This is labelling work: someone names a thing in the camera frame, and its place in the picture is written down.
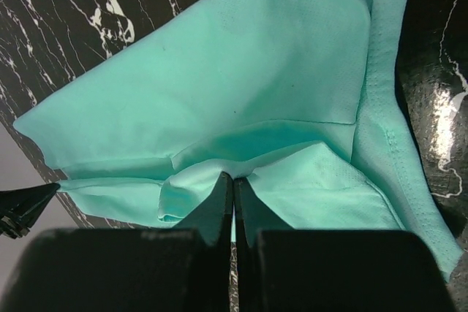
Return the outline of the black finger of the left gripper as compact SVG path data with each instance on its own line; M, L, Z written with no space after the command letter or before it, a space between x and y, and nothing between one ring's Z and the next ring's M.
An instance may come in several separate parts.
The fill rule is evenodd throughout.
M1 191L1 235L11 239L27 236L60 185L40 186Z

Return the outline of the teal t shirt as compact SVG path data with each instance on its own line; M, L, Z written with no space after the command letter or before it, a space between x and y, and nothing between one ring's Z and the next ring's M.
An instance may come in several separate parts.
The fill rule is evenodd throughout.
M403 229L462 250L395 95L407 0L199 0L15 129L88 215L179 223L220 173L296 229Z

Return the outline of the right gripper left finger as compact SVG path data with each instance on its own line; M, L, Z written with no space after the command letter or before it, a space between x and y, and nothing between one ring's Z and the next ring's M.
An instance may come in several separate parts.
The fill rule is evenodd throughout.
M170 229L54 229L36 236L3 311L228 311L233 180Z

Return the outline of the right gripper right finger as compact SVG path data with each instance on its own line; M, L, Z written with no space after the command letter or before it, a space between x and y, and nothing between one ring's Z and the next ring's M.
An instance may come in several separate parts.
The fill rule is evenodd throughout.
M233 184L242 311L454 311L437 263L401 230L294 229Z

